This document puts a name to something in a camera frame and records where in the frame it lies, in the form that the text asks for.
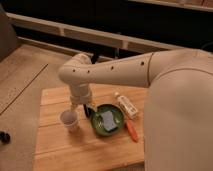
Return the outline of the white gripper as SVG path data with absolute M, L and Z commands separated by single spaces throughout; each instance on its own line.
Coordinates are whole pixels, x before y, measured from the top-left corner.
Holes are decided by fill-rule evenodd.
M 71 95 L 70 100 L 73 104 L 76 104 L 76 105 L 87 104 L 86 106 L 89 109 L 93 110 L 94 112 L 97 112 L 97 106 L 94 103 L 91 103 L 92 102 L 92 95 L 91 94 L 87 94 L 87 95 L 84 95 L 84 96 Z M 77 108 L 77 106 L 73 105 L 73 104 L 70 105 L 70 112 L 72 114 L 76 113 L 76 108 Z

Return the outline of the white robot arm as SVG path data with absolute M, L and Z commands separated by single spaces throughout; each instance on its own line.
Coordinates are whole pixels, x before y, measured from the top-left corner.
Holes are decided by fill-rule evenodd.
M 91 83 L 146 87 L 146 171 L 213 171 L 213 53 L 151 52 L 93 64 L 77 54 L 59 69 L 73 106 L 92 102 Z

